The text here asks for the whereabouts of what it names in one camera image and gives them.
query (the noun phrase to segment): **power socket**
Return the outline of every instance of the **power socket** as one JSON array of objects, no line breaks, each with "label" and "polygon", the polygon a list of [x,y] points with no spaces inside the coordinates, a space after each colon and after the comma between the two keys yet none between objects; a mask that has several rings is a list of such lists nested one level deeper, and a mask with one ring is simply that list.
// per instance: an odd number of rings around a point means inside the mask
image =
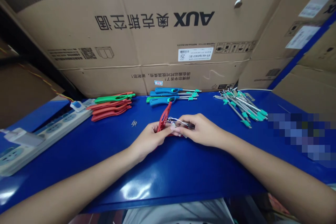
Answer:
[{"label": "power socket", "polygon": [[[94,105],[94,99],[88,99],[83,102],[85,107]],[[37,133],[38,136],[45,138],[44,142],[36,147],[18,146],[10,150],[3,157],[0,157],[0,176],[12,176],[43,151],[48,149],[79,124],[84,122],[92,114],[92,110],[82,110],[76,112],[69,111],[62,117],[56,120],[55,123],[48,124],[45,128]]]}]

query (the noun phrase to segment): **human hand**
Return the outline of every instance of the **human hand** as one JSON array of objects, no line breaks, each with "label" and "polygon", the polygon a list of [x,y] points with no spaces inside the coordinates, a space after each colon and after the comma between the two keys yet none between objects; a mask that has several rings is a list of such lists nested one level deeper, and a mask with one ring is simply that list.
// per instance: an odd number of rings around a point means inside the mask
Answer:
[{"label": "human hand", "polygon": [[202,114],[183,115],[179,118],[179,120],[194,124],[195,129],[191,130],[184,127],[172,127],[172,130],[174,131],[172,134],[175,136],[179,136],[179,134],[185,135],[194,142],[205,146],[223,148],[222,143],[224,142],[225,136],[232,135],[231,133],[219,128]]},{"label": "human hand", "polygon": [[139,157],[140,162],[159,145],[163,144],[166,136],[173,132],[170,129],[170,124],[167,124],[167,128],[159,132],[157,132],[158,127],[159,122],[148,124],[129,147]]}]

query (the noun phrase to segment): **white cable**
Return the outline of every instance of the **white cable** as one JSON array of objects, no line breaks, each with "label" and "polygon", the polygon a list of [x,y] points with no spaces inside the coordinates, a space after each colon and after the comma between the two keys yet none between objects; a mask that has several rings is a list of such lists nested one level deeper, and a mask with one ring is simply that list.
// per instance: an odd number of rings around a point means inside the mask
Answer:
[{"label": "white cable", "polygon": [[261,90],[261,91],[272,91],[272,89],[239,89],[239,91],[242,90]]}]

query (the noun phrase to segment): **tool pile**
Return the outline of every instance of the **tool pile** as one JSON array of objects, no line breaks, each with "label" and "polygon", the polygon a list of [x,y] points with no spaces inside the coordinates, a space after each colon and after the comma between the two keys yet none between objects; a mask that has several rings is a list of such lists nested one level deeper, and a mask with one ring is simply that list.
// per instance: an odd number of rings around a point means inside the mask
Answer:
[{"label": "tool pile", "polygon": [[251,127],[251,121],[249,119],[252,118],[254,121],[263,121],[267,119],[267,112],[259,109],[257,106],[253,104],[253,102],[248,98],[245,93],[241,91],[236,91],[235,89],[228,89],[220,91],[220,96],[214,96],[216,99],[221,99],[224,101],[224,105],[228,104],[233,111],[239,116],[241,122],[248,128]]},{"label": "tool pile", "polygon": [[87,107],[93,110],[91,121],[99,121],[106,117],[118,116],[131,108],[133,92],[117,94],[115,96],[104,96],[95,99],[96,105]]},{"label": "tool pile", "polygon": [[173,87],[157,87],[155,91],[150,92],[150,97],[147,98],[146,102],[150,106],[174,103],[176,100],[197,100],[198,92],[201,90],[195,89],[182,89]]}]

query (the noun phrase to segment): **electrical cable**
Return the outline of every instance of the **electrical cable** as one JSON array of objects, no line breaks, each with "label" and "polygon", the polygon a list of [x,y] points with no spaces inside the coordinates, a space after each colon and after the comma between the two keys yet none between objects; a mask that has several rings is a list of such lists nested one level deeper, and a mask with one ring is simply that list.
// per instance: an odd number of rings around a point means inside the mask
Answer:
[{"label": "electrical cable", "polygon": [[71,99],[70,97],[65,96],[65,95],[63,95],[63,94],[61,94],[61,93],[58,93],[57,90],[54,89],[53,86],[52,86],[48,81],[46,81],[42,76],[40,76],[40,75],[38,75],[38,74],[36,74],[36,73],[33,73],[32,71],[30,71],[29,69],[27,69],[24,65],[22,65],[22,64],[20,64],[20,63],[19,63],[19,65],[20,65],[22,68],[24,68],[25,70],[27,70],[29,73],[31,73],[32,75],[35,75],[35,76],[39,77],[41,80],[43,80],[45,83],[47,83],[47,84],[50,86],[51,90],[54,91],[57,95],[59,95],[59,96],[61,96],[61,97],[63,97],[63,98],[68,99],[70,102],[74,102],[74,100]]},{"label": "electrical cable", "polygon": [[272,89],[239,89],[239,91],[242,90],[261,90],[261,91],[272,91]]}]

